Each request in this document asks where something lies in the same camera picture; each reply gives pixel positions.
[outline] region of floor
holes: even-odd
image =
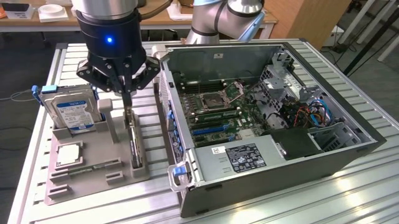
[[[356,17],[356,11],[346,14],[340,25],[346,28]],[[369,22],[369,18],[362,20],[360,27]],[[388,31],[380,43],[376,45],[365,59],[381,48],[393,32]],[[173,34],[165,32],[165,40],[171,40]],[[53,48],[46,48],[42,43],[39,33],[18,34],[13,33],[0,40],[0,98],[7,98],[15,92],[25,91],[34,84],[42,86],[46,83],[49,70],[54,55],[54,46],[58,42],[83,42],[82,36],[77,32],[54,32],[47,33],[49,41]],[[143,32],[143,40],[149,40],[147,32]],[[162,40],[159,31],[151,31],[151,41]],[[338,65],[346,68],[356,58],[362,46],[354,45],[358,52],[348,51]],[[324,53],[334,62],[340,54]],[[365,64],[365,66],[352,76],[352,80],[358,84],[364,91],[372,96],[382,108],[399,120],[399,48],[396,49],[385,63],[377,61],[380,54]],[[19,99],[30,99],[26,93]],[[21,149],[19,151],[0,150],[0,224],[7,222],[11,210],[15,190],[3,189],[5,187],[17,187],[22,172],[26,147],[30,142],[30,130],[26,128],[6,129],[9,127],[34,128],[39,104],[37,101],[14,102],[0,100],[0,148]]]

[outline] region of blue wire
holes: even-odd
[[[330,111],[330,109],[329,109],[329,106],[328,106],[328,104],[326,104],[326,102],[322,100],[322,99],[317,99],[317,100],[314,100],[313,102],[312,102],[312,104],[313,103],[321,103],[324,106],[325,106],[325,109],[328,110],[328,113],[329,113],[329,116],[330,116],[330,122],[329,122],[329,124],[332,124],[333,123],[333,121],[334,121],[334,116],[333,116],[333,113],[332,113],[332,111]]]
[[[320,126],[320,122],[318,122],[318,120],[317,120],[317,118],[314,117],[313,114],[312,114],[312,118],[313,118],[313,120],[314,120],[316,125]]]

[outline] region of hard drive label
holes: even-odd
[[[255,143],[234,148],[227,148],[230,163],[237,173],[266,166],[266,162]]]
[[[71,130],[83,130],[95,125],[93,115],[86,108],[85,100],[58,104],[65,123]]]

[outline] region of power supply label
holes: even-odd
[[[226,153],[237,173],[266,167],[266,162],[255,143],[227,148]]]

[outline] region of aluminum extrusion table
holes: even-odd
[[[15,223],[399,223],[399,124],[333,66],[313,46],[298,39],[290,42],[330,84],[370,121],[389,142],[370,155],[356,160],[334,176],[309,182],[253,200],[181,218],[178,195],[170,190],[167,153],[161,121],[150,85],[134,97],[141,115],[151,180],[105,191],[51,206],[45,205],[53,120],[39,110],[27,160],[13,205],[10,224]],[[155,44],[146,42],[151,54]],[[87,56],[85,44],[61,44],[47,84],[75,85],[78,62]],[[296,70],[308,85],[314,84],[305,70]],[[113,116],[122,116],[123,103],[113,93]]]

